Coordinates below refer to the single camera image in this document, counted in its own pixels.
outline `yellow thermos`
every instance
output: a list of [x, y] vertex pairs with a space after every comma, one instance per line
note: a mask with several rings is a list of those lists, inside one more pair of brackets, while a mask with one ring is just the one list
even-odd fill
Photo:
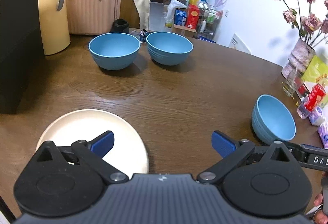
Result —
[[38, 0], [40, 29], [45, 55], [65, 49], [71, 42], [65, 0]]

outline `blue gripper pad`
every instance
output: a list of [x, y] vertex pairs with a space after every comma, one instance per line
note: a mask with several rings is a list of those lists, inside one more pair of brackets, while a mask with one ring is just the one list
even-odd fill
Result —
[[226, 139], [219, 131], [212, 133], [212, 147], [222, 158], [225, 158], [237, 148], [235, 143]]
[[103, 158], [114, 146], [114, 134], [111, 131], [107, 131], [106, 133], [103, 133], [91, 142], [95, 141], [91, 145], [91, 152], [95, 153], [97, 156]]

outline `red box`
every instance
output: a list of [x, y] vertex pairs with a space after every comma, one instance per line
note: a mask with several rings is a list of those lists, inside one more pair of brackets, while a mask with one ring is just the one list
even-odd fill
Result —
[[196, 29], [198, 20], [199, 20], [199, 8], [194, 5], [189, 5], [186, 27], [191, 29]]

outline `finger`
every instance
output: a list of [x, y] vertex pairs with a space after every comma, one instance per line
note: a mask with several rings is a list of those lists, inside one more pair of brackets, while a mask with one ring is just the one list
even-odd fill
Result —
[[322, 193], [319, 193], [315, 198], [314, 198], [314, 206], [318, 206], [320, 204], [322, 204], [322, 200], [323, 200], [323, 195]]
[[322, 210], [319, 210], [314, 216], [314, 222], [316, 224], [327, 224], [328, 217], [323, 213]]

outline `pink suitcase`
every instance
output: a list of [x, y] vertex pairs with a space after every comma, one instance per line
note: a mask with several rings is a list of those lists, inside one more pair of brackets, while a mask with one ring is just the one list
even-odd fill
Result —
[[108, 33], [120, 17], [121, 0], [66, 0], [70, 34]]

